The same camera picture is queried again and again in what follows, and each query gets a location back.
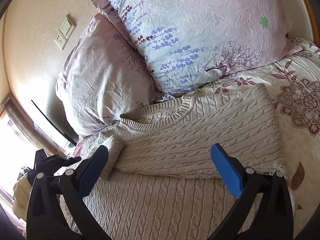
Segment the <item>white wall switch socket plate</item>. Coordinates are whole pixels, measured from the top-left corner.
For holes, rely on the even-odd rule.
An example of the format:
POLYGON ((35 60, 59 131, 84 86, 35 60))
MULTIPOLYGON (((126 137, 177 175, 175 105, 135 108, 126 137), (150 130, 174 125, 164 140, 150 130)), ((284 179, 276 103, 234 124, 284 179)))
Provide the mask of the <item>white wall switch socket plate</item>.
POLYGON ((54 38, 54 42, 60 50, 64 49, 75 28, 76 24, 72 20, 71 16, 69 14, 66 15, 58 29, 56 37, 54 38))

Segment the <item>brown wooden window frame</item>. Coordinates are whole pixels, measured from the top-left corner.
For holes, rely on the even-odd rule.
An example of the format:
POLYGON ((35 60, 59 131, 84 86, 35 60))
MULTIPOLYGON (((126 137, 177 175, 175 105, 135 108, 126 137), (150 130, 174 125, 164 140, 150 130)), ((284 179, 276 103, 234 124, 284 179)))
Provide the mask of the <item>brown wooden window frame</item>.
POLYGON ((26 220, 32 183, 19 177, 22 168, 32 168, 37 150, 47 156, 65 151, 36 128, 13 94, 1 102, 1 188, 10 195, 15 216, 26 220))

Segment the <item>floral bedspread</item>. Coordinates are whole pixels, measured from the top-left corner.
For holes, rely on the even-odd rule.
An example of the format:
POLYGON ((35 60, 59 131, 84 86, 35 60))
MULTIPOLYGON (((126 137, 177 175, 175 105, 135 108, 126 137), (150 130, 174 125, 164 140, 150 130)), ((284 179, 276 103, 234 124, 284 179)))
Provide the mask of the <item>floral bedspread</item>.
POLYGON ((215 94, 227 100, 256 85, 266 87, 279 123, 283 173, 293 197, 298 234, 319 205, 319 48, 301 38, 295 42, 300 52, 224 77, 187 96, 215 94))

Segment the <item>cream cable-knit sweater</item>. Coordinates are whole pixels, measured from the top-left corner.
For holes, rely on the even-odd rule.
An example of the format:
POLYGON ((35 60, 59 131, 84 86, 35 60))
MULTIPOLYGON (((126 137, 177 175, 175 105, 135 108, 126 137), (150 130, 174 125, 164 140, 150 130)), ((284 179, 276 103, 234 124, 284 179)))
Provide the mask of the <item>cream cable-knit sweater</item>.
POLYGON ((259 173, 286 171, 264 85, 227 100, 193 95, 139 108, 80 139, 76 156, 109 151, 84 203, 112 239, 207 239, 235 202, 210 158, 217 143, 259 173))

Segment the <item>lower pink floral pillow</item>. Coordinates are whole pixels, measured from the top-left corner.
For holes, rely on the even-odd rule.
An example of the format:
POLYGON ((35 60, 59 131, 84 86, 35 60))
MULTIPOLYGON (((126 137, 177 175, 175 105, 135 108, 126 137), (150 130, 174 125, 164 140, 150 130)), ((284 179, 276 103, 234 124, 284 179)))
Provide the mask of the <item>lower pink floral pillow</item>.
POLYGON ((102 131, 123 113, 173 99, 157 89, 139 52, 101 14, 68 55, 55 90, 81 137, 102 131))

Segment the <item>white padded headboard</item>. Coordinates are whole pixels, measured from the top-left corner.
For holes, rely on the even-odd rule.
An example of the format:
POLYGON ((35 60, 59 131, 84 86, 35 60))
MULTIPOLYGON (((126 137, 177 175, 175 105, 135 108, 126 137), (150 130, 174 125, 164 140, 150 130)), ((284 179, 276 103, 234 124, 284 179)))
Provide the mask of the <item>white padded headboard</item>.
POLYGON ((318 42, 318 29, 313 8, 308 0, 282 0, 292 20, 291 36, 318 42))

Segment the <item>upper floral lavender pillow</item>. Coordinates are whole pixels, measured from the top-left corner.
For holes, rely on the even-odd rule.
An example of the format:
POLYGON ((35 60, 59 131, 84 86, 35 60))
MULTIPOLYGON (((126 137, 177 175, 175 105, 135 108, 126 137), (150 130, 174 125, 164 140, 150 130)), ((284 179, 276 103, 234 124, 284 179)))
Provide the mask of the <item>upper floral lavender pillow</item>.
POLYGON ((180 95, 301 50, 278 0, 91 0, 144 57, 157 88, 180 95))

